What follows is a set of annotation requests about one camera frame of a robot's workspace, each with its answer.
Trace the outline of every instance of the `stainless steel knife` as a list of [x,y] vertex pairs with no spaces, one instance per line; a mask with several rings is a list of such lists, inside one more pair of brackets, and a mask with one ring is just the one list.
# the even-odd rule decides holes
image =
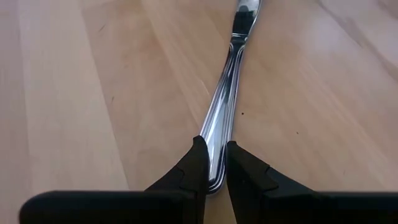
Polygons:
[[217,192],[225,177],[226,143],[231,140],[239,71],[246,41],[252,31],[262,0],[239,0],[229,52],[200,135],[205,139],[209,158],[209,194]]

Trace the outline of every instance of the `wood grain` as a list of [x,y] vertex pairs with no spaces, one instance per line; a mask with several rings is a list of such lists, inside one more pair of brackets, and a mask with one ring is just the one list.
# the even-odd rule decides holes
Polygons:
[[[397,191],[396,2],[265,1],[233,139],[316,190]],[[164,175],[201,128],[234,8],[0,0],[0,222],[46,190],[142,190]],[[205,223],[234,223],[226,186]]]

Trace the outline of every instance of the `wooden table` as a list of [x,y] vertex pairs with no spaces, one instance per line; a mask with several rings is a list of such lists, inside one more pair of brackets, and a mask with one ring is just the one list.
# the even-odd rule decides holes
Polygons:
[[[230,0],[0,0],[0,222],[53,189],[142,190],[190,148]],[[398,2],[266,0],[233,139],[316,190],[398,190]],[[205,223],[234,223],[227,188]]]

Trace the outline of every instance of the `knife handle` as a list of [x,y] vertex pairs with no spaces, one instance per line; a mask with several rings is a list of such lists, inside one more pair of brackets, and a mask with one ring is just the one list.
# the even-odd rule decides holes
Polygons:
[[232,37],[226,63],[200,131],[210,157],[209,194],[222,186],[225,176],[225,147],[231,140],[239,73],[246,41]]

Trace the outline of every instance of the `black plastic claw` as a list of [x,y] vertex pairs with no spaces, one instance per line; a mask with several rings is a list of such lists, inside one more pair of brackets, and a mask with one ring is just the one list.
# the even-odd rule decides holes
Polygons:
[[188,153],[144,192],[48,192],[24,204],[21,224],[201,224],[208,191],[209,158],[198,136]]
[[241,223],[398,223],[398,194],[316,192],[228,143],[227,183]]

